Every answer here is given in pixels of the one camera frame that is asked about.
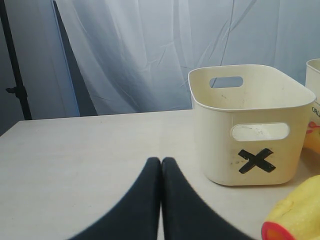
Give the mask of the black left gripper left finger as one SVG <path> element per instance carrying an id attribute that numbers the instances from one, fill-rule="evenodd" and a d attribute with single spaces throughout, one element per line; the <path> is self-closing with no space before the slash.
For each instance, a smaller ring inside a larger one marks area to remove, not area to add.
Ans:
<path id="1" fill-rule="evenodd" d="M 156 240 L 161 207 L 161 162 L 147 159 L 126 194 L 72 240 Z"/>

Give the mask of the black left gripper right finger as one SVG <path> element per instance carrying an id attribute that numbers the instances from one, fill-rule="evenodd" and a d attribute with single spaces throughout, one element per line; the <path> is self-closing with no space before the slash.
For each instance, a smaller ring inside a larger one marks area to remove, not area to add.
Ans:
<path id="1" fill-rule="evenodd" d="M 185 178 L 176 160 L 162 169 L 162 224 L 166 240 L 251 240 L 208 206 Z"/>

